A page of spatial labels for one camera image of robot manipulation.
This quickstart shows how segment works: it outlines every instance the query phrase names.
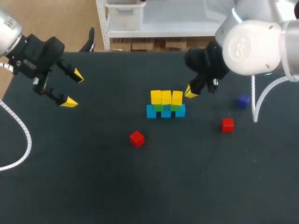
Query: blue block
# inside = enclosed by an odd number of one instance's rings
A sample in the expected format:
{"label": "blue block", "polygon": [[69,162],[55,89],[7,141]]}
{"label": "blue block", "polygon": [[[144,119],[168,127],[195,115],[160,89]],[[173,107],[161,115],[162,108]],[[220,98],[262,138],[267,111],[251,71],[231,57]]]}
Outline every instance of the blue block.
{"label": "blue block", "polygon": [[247,96],[247,95],[243,94],[238,99],[237,106],[239,108],[246,109],[246,107],[249,104],[249,102],[250,102],[250,96]]}
{"label": "blue block", "polygon": [[164,111],[170,111],[170,105],[164,105]]}
{"label": "blue block", "polygon": [[176,118],[184,118],[186,116],[185,104],[182,104],[179,111],[176,112]]}
{"label": "blue block", "polygon": [[161,112],[161,118],[171,118],[171,111]]}
{"label": "blue block", "polygon": [[154,105],[146,105],[146,117],[157,118],[157,112],[154,110]]}

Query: white storage bin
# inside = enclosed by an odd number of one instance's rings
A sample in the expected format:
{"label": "white storage bin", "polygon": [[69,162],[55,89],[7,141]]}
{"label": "white storage bin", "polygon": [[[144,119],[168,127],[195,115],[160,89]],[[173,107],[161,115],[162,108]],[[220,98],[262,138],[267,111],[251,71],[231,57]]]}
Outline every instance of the white storage bin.
{"label": "white storage bin", "polygon": [[110,25],[114,30],[140,30],[145,2],[139,0],[107,0]]}

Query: black mat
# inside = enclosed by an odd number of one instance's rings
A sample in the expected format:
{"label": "black mat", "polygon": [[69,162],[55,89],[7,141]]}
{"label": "black mat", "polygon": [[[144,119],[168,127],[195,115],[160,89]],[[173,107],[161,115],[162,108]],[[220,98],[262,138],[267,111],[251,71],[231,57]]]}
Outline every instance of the black mat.
{"label": "black mat", "polygon": [[[184,99],[185,119],[146,119],[150,90],[182,90],[195,76],[180,53],[66,54],[85,81],[51,84],[79,102],[57,107],[16,76],[4,101],[28,126],[32,153],[0,173],[1,224],[292,224],[299,222],[297,84],[275,88],[260,111],[238,110],[250,77]],[[257,94],[274,77],[257,79]],[[235,132],[221,134],[222,118]],[[0,165],[26,146],[0,109]],[[134,148],[139,130],[146,145]]]}

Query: white cable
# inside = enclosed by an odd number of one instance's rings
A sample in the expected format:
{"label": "white cable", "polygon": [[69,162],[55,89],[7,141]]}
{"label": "white cable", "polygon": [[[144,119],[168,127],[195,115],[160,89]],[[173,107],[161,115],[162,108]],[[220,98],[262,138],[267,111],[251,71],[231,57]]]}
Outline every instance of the white cable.
{"label": "white cable", "polygon": [[[9,70],[11,72],[13,72],[13,70],[14,70],[13,66],[10,66],[9,64],[3,63],[2,67],[6,68],[7,70]],[[21,119],[2,100],[0,100],[0,105],[18,122],[18,124],[23,129],[23,131],[26,135],[26,138],[27,138],[27,149],[26,149],[25,154],[17,162],[14,162],[14,163],[4,166],[4,167],[0,167],[0,171],[3,171],[3,170],[7,170],[7,169],[11,169],[13,167],[16,167],[16,166],[20,165],[22,162],[24,162],[24,160],[29,156],[29,153],[31,151],[32,140],[31,140],[31,136],[30,136],[30,133],[29,133],[26,125],[21,121]]]}
{"label": "white cable", "polygon": [[0,66],[7,69],[7,70],[9,70],[9,71],[11,71],[11,72],[14,71],[13,66],[11,66],[10,64],[0,63]]}
{"label": "white cable", "polygon": [[[297,81],[299,80],[299,75],[294,75],[293,76]],[[252,114],[253,114],[253,122],[257,122],[258,120],[258,113],[260,111],[260,108],[261,108],[261,105],[263,103],[263,100],[265,99],[265,97],[267,96],[267,94],[275,87],[277,86],[278,84],[280,83],[283,83],[283,82],[286,82],[286,81],[289,81],[289,78],[287,76],[284,76],[284,77],[281,77],[281,78],[278,78],[276,79],[275,81],[273,81],[272,83],[270,83],[267,88],[262,92],[260,98],[258,99],[257,101],[257,104],[255,105],[256,103],[256,87],[255,87],[255,77],[252,76],[251,78],[251,93],[252,93],[252,99],[251,99],[251,102],[252,102]]]}
{"label": "white cable", "polygon": [[252,116],[254,115],[254,111],[256,110],[256,77],[251,76],[251,108],[252,108]]}

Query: red cube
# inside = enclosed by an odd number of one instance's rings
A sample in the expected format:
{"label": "red cube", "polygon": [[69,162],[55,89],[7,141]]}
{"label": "red cube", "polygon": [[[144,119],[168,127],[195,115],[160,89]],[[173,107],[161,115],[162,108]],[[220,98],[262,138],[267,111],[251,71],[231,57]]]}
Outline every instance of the red cube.
{"label": "red cube", "polygon": [[140,147],[144,144],[144,136],[139,131],[135,131],[130,135],[130,142],[135,147]]}
{"label": "red cube", "polygon": [[223,133],[232,133],[234,132],[235,124],[234,119],[224,118],[222,119],[222,132]]}

